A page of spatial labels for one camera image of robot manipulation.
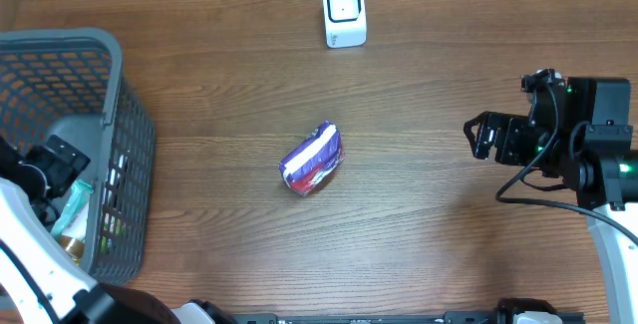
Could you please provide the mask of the mint green wipes pack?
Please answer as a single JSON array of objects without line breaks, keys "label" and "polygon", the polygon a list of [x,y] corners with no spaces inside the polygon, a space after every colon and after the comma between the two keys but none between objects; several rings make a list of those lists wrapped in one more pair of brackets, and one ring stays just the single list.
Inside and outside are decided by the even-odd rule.
[{"label": "mint green wipes pack", "polygon": [[76,179],[71,185],[71,194],[63,207],[63,210],[55,221],[50,233],[58,239],[76,215],[90,200],[93,187],[81,179]]}]

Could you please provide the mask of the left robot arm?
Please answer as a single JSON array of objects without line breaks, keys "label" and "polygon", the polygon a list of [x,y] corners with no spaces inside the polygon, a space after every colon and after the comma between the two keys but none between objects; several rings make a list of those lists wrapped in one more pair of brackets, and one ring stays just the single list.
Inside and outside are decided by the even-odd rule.
[{"label": "left robot arm", "polygon": [[208,301],[170,309],[146,292],[101,284],[73,262],[32,203],[63,196],[89,162],[57,136],[25,155],[1,143],[1,284],[23,321],[235,324]]}]

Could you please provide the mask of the white Pantene tube gold cap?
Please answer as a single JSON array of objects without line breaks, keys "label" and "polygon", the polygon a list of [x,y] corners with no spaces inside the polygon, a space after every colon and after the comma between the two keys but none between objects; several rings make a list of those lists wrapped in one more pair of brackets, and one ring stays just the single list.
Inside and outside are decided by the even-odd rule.
[{"label": "white Pantene tube gold cap", "polygon": [[84,254],[88,214],[89,206],[86,204],[70,221],[58,239],[58,243],[77,265],[81,263]]}]

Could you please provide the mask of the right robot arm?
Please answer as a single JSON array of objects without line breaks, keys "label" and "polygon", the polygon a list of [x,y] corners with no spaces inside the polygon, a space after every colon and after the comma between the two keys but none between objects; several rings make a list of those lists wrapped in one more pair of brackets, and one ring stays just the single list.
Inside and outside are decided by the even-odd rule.
[{"label": "right robot arm", "polygon": [[473,155],[520,171],[495,194],[539,171],[556,179],[545,191],[570,189],[576,204],[538,205],[586,218],[603,273],[610,320],[637,320],[637,152],[629,123],[631,84],[624,78],[562,78],[552,69],[521,79],[527,115],[483,112],[464,125]]}]

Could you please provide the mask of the purple snack package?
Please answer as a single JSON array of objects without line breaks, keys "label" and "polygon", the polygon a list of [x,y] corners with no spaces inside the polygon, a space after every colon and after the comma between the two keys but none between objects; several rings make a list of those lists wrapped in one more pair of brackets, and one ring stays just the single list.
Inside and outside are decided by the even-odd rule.
[{"label": "purple snack package", "polygon": [[331,174],[344,157],[340,130],[334,123],[324,121],[280,161],[278,168],[284,183],[305,196]]}]

